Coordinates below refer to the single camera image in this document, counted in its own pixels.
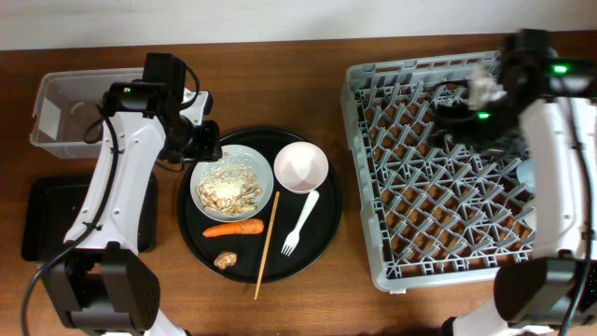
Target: black plate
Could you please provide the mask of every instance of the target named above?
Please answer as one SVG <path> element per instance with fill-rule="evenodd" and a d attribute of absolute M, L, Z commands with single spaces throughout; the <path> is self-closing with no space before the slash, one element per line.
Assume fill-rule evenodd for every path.
<path fill-rule="evenodd" d="M 273 167 L 273 161 L 280 149 L 297 141 L 306 140 L 286 131 L 258 128 L 228 135 L 221 143 L 222 146 L 234 144 L 251 147 L 261 153 Z M 300 242 L 290 257 L 280 252 L 286 236 L 297 224 L 307 195 L 297 195 L 284 189 L 275 178 L 270 201 L 255 216 L 263 220 L 266 226 L 262 234 L 205 238 L 202 235 L 205 229 L 221 223 L 205 216 L 190 198 L 189 183 L 194 167 L 194 164 L 188 167 L 178 194 L 178 225 L 193 254 L 205 266 L 228 279 L 251 284 L 257 281 L 275 191 L 280 191 L 280 201 L 263 271 L 263 283 L 284 279 L 309 267 L 324 253 L 340 224 L 342 193 L 338 176 L 330 164 L 326 181 L 317 189 L 319 200 L 305 222 L 300 232 Z M 228 267 L 224 272 L 214 266 L 215 258 L 223 251 L 235 252 L 238 255 L 236 265 Z"/>
<path fill-rule="evenodd" d="M 62 240 L 73 226 L 90 187 L 91 175 L 45 177 L 31 186 L 21 256 L 27 261 L 53 257 L 64 249 Z M 139 252 L 148 252 L 156 242 L 158 182 L 149 177 L 139 216 Z"/>

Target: fork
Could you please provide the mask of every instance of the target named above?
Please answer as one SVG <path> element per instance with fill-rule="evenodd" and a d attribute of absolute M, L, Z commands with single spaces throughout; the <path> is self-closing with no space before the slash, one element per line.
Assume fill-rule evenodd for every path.
<path fill-rule="evenodd" d="M 317 203 L 319 199 L 319 192 L 313 190 L 307 196 L 307 201 L 305 201 L 305 205 L 302 207 L 302 211 L 300 212 L 300 216 L 298 217 L 297 226 L 295 229 L 288 233 L 286 237 L 286 241 L 284 242 L 284 247 L 282 247 L 282 254 L 289 257 L 292 251 L 295 250 L 297 244 L 299 243 L 299 232 L 302 229 L 302 226 L 305 224 L 305 220 L 313 210 L 313 207 Z"/>

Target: orange carrot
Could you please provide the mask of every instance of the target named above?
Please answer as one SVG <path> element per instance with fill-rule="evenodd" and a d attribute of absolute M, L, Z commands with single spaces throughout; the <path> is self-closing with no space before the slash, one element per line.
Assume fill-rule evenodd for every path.
<path fill-rule="evenodd" d="M 236 223 L 216 225 L 203 232 L 204 237 L 217 237 L 227 234 L 260 234 L 263 232 L 261 219 L 247 219 Z"/>

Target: gray dish rack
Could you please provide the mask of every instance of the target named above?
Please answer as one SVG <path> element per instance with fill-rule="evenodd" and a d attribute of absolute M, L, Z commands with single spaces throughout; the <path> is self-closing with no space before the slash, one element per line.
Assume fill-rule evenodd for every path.
<path fill-rule="evenodd" d="M 524 219 L 535 209 L 516 179 L 525 153 L 496 160 L 449 138 L 427 144 L 430 103 L 467 97 L 463 87 L 433 86 L 467 78 L 478 63 L 494 74 L 498 60 L 490 51 L 348 69 L 340 101 L 379 290 L 492 280 L 499 266 L 531 257 Z"/>

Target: bowl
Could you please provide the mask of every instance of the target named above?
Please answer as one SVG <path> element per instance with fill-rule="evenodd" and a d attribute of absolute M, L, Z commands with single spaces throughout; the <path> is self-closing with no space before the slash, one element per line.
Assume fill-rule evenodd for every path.
<path fill-rule="evenodd" d="M 324 151 L 308 142 L 282 148 L 273 163 L 278 182 L 295 193 L 307 193 L 319 187 L 326 180 L 328 169 Z"/>
<path fill-rule="evenodd" d="M 190 195 L 197 208 L 206 216 L 220 222 L 235 222 L 255 216 L 270 200 L 273 192 L 273 173 L 268 161 L 256 150 L 241 145 L 227 145 L 222 147 L 222 159 L 216 162 L 199 162 L 195 165 L 190 177 Z M 251 169 L 255 174 L 256 182 L 261 187 L 261 193 L 255 198 L 257 208 L 252 211 L 245 211 L 241 214 L 227 215 L 214 210 L 205 209 L 199 198 L 196 187 L 201 178 L 213 169 L 223 164 L 242 163 Z"/>

